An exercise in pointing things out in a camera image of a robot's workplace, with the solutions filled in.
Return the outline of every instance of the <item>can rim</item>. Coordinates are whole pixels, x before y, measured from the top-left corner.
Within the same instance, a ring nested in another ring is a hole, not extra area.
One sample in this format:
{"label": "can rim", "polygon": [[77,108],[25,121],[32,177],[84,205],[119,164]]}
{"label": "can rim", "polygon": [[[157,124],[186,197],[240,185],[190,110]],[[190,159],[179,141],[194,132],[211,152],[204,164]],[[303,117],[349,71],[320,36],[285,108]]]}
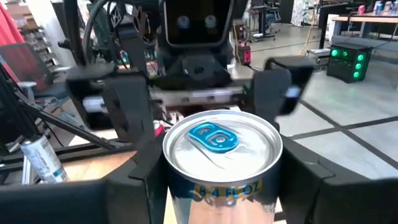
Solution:
{"label": "can rim", "polygon": [[[231,112],[231,110],[218,110],[218,111]],[[208,112],[209,112],[209,111],[203,111],[203,112],[195,113],[195,114],[193,114],[193,115],[187,116],[187,117],[184,118],[183,120],[185,120],[185,119],[187,119],[187,118],[192,118],[192,117],[200,116],[201,114],[203,114],[203,113],[208,113]],[[251,179],[253,179],[253,178],[255,178],[255,177],[258,177],[259,175],[261,175],[261,174],[267,172],[268,170],[270,170],[271,168],[273,168],[273,167],[280,161],[280,158],[282,157],[283,141],[282,141],[282,137],[281,137],[280,133],[276,130],[276,128],[275,128],[273,125],[271,125],[270,122],[266,121],[265,119],[262,119],[262,118],[259,117],[259,116],[256,116],[256,115],[254,115],[254,114],[247,113],[247,112],[244,112],[244,111],[237,111],[237,112],[241,113],[242,115],[245,115],[245,117],[249,117],[249,118],[255,119],[255,120],[261,120],[261,122],[264,123],[264,125],[267,126],[267,128],[269,128],[269,129],[271,130],[272,133],[274,133],[274,134],[277,133],[277,134],[275,134],[274,136],[276,137],[276,141],[278,141],[278,142],[280,143],[280,147],[278,147],[278,144],[276,144],[276,147],[275,147],[275,148],[276,148],[276,150],[278,150],[278,151],[276,152],[276,156],[275,156],[275,158],[272,160],[272,162],[269,163],[265,168],[263,168],[263,169],[261,169],[261,170],[259,170],[259,171],[257,171],[257,172],[254,172],[254,173],[251,174],[251,175],[248,175],[245,179],[217,182],[217,184],[220,184],[220,185],[223,185],[223,184],[230,184],[230,183],[236,183],[236,182],[242,182],[242,181],[245,181],[245,180],[251,180]],[[169,164],[173,169],[177,170],[178,173],[179,173],[180,175],[183,175],[185,178],[194,180],[195,182],[202,182],[202,183],[211,182],[210,180],[197,179],[196,177],[190,175],[188,172],[185,172],[184,170],[180,169],[179,167],[177,167],[177,166],[171,161],[170,156],[168,156],[168,152],[167,152],[167,145],[168,145],[168,144],[167,144],[167,141],[168,141],[169,139],[171,139],[170,136],[173,135],[173,131],[176,130],[177,128],[179,128],[179,126],[180,126],[179,124],[181,124],[181,122],[182,122],[183,120],[181,120],[181,121],[179,121],[177,124],[173,125],[173,126],[169,129],[169,131],[166,133],[166,135],[164,136],[164,138],[163,138],[163,143],[162,143],[163,154],[164,154],[164,156],[165,156],[165,158],[166,158],[168,164]]]}

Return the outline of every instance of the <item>blue pull tab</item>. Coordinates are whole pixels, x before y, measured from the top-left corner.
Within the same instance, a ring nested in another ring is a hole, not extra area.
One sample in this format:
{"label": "blue pull tab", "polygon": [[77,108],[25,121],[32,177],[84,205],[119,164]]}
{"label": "blue pull tab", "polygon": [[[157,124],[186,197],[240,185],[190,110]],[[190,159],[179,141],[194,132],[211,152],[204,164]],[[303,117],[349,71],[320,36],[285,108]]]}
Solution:
{"label": "blue pull tab", "polygon": [[238,137],[234,133],[211,122],[192,128],[188,134],[212,152],[228,152],[239,143]]}

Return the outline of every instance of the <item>wooden table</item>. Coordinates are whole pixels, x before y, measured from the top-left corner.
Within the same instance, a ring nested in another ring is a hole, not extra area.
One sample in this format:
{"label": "wooden table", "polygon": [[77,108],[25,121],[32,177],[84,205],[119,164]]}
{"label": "wooden table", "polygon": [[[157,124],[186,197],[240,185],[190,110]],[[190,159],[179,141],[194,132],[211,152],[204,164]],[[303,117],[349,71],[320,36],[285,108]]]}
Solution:
{"label": "wooden table", "polygon": [[[398,24],[398,14],[391,14],[391,11],[382,11],[379,16],[373,15],[373,12],[365,13],[360,16],[338,16],[332,19],[335,21],[335,29],[333,31],[332,42],[344,42],[348,44],[358,44],[367,47],[374,47],[381,50],[390,50],[398,52],[398,43],[391,42],[388,40],[376,40],[370,39],[369,34],[371,32],[372,23],[391,23]],[[342,22],[362,22],[361,34],[359,37],[347,37],[341,34]]]}
{"label": "wooden table", "polygon": [[[106,139],[114,139],[118,137],[114,130],[99,131],[94,134]],[[85,143],[88,143],[88,141],[78,136],[75,136],[69,145],[76,146]],[[68,178],[70,179],[70,181],[99,179],[106,176],[107,174],[118,168],[120,165],[125,163],[134,154],[135,152],[125,152],[111,156],[68,162],[64,164],[64,168],[68,174]],[[167,192],[164,224],[177,224],[170,192]]]}

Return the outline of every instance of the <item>can lid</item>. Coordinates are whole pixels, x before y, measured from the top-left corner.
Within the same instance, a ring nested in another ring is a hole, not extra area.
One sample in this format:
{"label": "can lid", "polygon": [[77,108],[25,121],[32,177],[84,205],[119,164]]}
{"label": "can lid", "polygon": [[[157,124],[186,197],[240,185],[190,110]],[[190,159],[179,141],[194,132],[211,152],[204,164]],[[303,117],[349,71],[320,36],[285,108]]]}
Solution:
{"label": "can lid", "polygon": [[197,113],[174,125],[163,141],[177,171],[205,182],[237,182],[255,177],[282,154],[282,139],[253,114],[216,110]]}

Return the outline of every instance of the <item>silver can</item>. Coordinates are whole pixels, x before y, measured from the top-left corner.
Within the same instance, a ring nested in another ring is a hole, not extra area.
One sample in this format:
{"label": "silver can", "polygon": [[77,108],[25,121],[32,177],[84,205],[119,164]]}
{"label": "silver can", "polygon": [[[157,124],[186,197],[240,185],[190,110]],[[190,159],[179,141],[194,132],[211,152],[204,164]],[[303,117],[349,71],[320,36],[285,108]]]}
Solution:
{"label": "silver can", "polygon": [[274,221],[282,139],[253,114],[191,115],[165,135],[168,183],[179,224]]}
{"label": "silver can", "polygon": [[24,141],[21,150],[43,182],[54,184],[68,179],[65,169],[45,136],[33,141]]}

